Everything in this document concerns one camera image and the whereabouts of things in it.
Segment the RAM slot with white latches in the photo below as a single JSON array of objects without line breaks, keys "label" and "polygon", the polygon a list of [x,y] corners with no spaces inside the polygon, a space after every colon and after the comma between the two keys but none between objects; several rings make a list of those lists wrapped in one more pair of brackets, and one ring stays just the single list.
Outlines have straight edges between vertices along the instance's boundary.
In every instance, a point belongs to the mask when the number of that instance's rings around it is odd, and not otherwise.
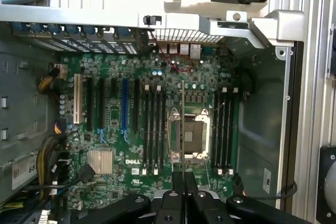
[{"label": "RAM slot with white latches", "polygon": [[237,118],[238,101],[236,88],[230,93],[230,115],[229,115],[229,139],[230,139],[230,167],[236,170],[237,155]]},{"label": "RAM slot with white latches", "polygon": [[218,148],[217,148],[217,168],[218,174],[221,175],[223,164],[223,140],[224,140],[224,116],[225,116],[225,103],[226,92],[222,92],[220,95],[220,108],[218,112]]},{"label": "RAM slot with white latches", "polygon": [[159,135],[160,135],[160,92],[161,86],[156,87],[156,122],[155,122],[155,167],[154,167],[154,175],[158,175],[159,170]]},{"label": "RAM slot with white latches", "polygon": [[145,123],[144,123],[144,142],[143,142],[143,168],[142,168],[142,175],[146,175],[147,170],[147,152],[148,152],[148,122],[149,122],[149,116],[148,116],[148,110],[149,110],[149,85],[146,84],[144,86],[145,91],[145,110],[144,110],[144,116],[145,116]]}]

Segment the silver socket cover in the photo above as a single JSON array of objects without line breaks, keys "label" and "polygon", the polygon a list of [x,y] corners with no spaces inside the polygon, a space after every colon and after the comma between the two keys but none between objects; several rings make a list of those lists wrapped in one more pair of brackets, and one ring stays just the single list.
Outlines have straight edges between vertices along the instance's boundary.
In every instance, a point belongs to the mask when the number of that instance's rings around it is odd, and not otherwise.
[{"label": "silver socket cover", "polygon": [[[188,165],[198,165],[204,163],[208,158],[205,153],[192,153],[184,155],[184,162]],[[178,152],[171,153],[171,161],[173,164],[182,162],[182,155]]]}]

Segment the green Dell motherboard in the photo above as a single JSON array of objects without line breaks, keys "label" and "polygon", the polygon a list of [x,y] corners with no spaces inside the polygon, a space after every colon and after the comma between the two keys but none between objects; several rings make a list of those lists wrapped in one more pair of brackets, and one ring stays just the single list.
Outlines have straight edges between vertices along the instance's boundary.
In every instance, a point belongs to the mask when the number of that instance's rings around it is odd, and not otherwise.
[{"label": "green Dell motherboard", "polygon": [[[212,128],[214,92],[232,92],[237,87],[236,64],[232,57],[221,55],[213,48],[202,50],[200,60],[193,60],[186,55],[161,56],[156,52],[149,55],[129,57],[126,55],[83,54],[78,56],[63,56],[61,58],[64,75],[60,87],[60,121],[56,127],[63,129],[68,135],[68,141],[63,149],[70,158],[70,174],[74,175],[87,163],[89,150],[112,150],[113,173],[97,175],[93,182],[78,184],[68,193],[67,204],[70,209],[95,209],[104,207],[133,193],[153,197],[162,189],[170,189],[172,184],[171,162],[168,143],[168,116],[173,108],[181,113],[181,82],[185,83],[185,114],[195,113],[203,108],[210,115],[210,147],[207,160],[198,165],[185,164],[185,171],[192,172],[199,189],[208,190],[208,182],[204,164],[207,164],[211,189],[218,193],[221,200],[226,200],[234,192],[235,171],[230,167],[218,174],[217,152],[216,167],[211,169]],[[74,124],[74,74],[81,74],[81,123]],[[92,130],[87,131],[87,79],[93,79]],[[104,139],[100,141],[98,130],[98,81],[104,78]],[[111,79],[118,80],[118,96],[110,97]],[[128,138],[130,144],[124,141],[121,132],[122,114],[122,80],[129,79],[128,103]],[[133,128],[134,111],[134,80],[140,80],[139,98],[139,130]],[[145,123],[145,91],[149,85],[149,122],[148,122],[148,152],[146,175],[142,175],[143,142]],[[159,139],[159,170],[154,175],[155,167],[155,122],[156,122],[156,87],[160,92],[160,139]],[[154,131],[153,131],[153,174],[149,171],[149,133],[150,133],[150,91],[154,90]],[[166,91],[165,118],[165,150],[164,169],[160,168],[161,156],[161,108],[162,92]]]}]

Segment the CPU socket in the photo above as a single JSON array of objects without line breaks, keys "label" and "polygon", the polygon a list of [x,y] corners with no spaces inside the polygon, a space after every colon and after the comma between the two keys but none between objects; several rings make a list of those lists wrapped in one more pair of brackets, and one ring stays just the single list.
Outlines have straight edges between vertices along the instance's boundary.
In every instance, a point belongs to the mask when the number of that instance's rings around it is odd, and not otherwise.
[{"label": "CPU socket", "polygon": [[[181,153],[180,117],[177,108],[173,108],[168,116],[169,152]],[[205,153],[209,156],[211,120],[207,109],[185,114],[185,154]]]}]

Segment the silver finned heat sink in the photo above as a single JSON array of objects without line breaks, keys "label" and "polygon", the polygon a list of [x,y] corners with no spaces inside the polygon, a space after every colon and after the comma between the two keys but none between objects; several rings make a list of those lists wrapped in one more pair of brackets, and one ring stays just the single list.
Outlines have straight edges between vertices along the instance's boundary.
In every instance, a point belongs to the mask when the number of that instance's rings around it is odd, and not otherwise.
[{"label": "silver finned heat sink", "polygon": [[111,175],[113,173],[113,151],[89,150],[87,163],[97,175]]}]

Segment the long black expansion slot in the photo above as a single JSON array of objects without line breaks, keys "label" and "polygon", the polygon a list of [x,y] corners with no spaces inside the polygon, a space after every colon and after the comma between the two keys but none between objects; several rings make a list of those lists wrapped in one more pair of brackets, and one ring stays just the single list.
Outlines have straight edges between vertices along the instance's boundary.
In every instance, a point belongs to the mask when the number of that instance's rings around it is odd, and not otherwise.
[{"label": "long black expansion slot", "polygon": [[92,130],[92,104],[93,104],[93,79],[87,79],[87,95],[86,95],[86,104],[87,104],[87,131]]},{"label": "long black expansion slot", "polygon": [[100,135],[100,141],[106,143],[104,139],[104,78],[100,78],[98,81],[99,97],[98,97],[98,130]]},{"label": "long black expansion slot", "polygon": [[134,111],[133,111],[133,128],[139,130],[139,98],[140,98],[140,80],[134,80]]}]

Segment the blue expansion slot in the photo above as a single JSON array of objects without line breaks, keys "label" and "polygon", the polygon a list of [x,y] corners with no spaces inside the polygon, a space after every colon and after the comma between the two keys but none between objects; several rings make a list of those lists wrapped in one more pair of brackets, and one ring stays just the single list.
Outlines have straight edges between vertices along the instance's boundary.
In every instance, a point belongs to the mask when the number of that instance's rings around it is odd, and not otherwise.
[{"label": "blue expansion slot", "polygon": [[128,138],[128,103],[129,103],[129,79],[122,80],[122,114],[121,114],[121,132],[124,141],[130,144]]}]

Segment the open dark PC case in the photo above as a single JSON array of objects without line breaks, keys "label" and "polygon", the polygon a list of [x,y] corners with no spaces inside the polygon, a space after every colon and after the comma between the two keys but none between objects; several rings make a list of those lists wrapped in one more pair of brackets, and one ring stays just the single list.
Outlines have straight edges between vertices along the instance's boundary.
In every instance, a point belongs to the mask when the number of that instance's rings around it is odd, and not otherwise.
[{"label": "open dark PC case", "polygon": [[[145,15],[162,16],[162,24],[145,25]],[[231,196],[243,195],[292,215],[297,184],[290,146],[297,138],[303,37],[281,34],[287,27],[281,16],[303,20],[300,12],[282,10],[251,20],[239,13],[241,21],[222,21],[196,14],[0,4],[0,166],[37,155],[36,178],[0,204],[0,224],[71,224],[126,197],[95,209],[68,207],[70,190],[93,182],[95,172],[84,164],[71,175],[70,158],[63,152],[68,135],[56,127],[61,58],[175,55],[169,54],[170,43],[179,45],[178,55],[180,44],[199,44],[234,59],[238,119]],[[45,32],[30,33],[30,23],[42,24]],[[48,24],[59,24],[62,32],[51,35]],[[67,24],[77,25],[79,33],[69,35]],[[97,36],[87,38],[84,25],[94,26]],[[119,37],[118,27],[129,28],[131,37]],[[229,198],[204,191],[223,203]]]}]

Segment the short black expansion slot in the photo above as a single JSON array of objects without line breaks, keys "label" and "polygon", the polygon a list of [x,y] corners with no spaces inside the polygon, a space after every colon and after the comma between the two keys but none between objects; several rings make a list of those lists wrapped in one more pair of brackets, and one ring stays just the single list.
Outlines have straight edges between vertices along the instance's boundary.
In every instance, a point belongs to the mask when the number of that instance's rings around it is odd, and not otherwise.
[{"label": "short black expansion slot", "polygon": [[118,80],[117,78],[112,78],[110,86],[110,97],[115,99],[117,96],[118,96]]}]

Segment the white expansion slot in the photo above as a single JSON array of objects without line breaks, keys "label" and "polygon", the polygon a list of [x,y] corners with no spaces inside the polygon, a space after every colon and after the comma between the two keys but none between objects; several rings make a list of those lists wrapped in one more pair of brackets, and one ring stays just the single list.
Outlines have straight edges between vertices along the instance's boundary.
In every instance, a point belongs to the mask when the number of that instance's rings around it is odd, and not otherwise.
[{"label": "white expansion slot", "polygon": [[74,74],[74,85],[73,85],[73,107],[74,107],[74,117],[73,122],[74,124],[80,124],[81,119],[81,89],[82,89],[82,81],[81,81],[81,74]]}]

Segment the silver power supply with label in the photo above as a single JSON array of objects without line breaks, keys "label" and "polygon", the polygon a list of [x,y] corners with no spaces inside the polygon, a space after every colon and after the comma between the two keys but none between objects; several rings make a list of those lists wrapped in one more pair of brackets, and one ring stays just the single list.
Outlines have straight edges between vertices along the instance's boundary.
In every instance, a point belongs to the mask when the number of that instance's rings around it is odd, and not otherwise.
[{"label": "silver power supply with label", "polygon": [[28,155],[0,166],[0,204],[36,178],[36,157],[36,154]]}]

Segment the small black case switch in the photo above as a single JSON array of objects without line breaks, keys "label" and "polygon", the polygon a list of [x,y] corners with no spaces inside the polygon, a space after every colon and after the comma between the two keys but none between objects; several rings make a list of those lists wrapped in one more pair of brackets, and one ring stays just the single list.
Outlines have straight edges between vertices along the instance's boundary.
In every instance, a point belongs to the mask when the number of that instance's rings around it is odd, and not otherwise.
[{"label": "small black case switch", "polygon": [[156,26],[162,24],[162,16],[157,15],[145,15],[143,17],[143,23],[147,26]]}]

